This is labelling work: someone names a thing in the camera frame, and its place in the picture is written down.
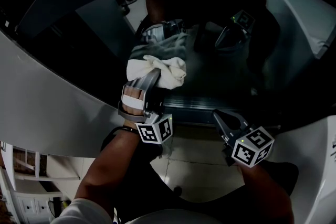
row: washing machine door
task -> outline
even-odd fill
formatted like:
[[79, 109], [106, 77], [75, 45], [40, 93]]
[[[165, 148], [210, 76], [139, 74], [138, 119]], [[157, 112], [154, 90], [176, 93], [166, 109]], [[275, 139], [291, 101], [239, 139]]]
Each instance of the washing machine door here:
[[[127, 81], [139, 31], [153, 22], [158, 5], [132, 1], [0, 0], [1, 27], [53, 76], [112, 109]], [[329, 114], [336, 102], [329, 76], [335, 5], [164, 0], [164, 19], [183, 19], [189, 35], [187, 76], [183, 86], [167, 93], [166, 110], [178, 122], [204, 125], [212, 124], [213, 109], [234, 110], [275, 132]]]

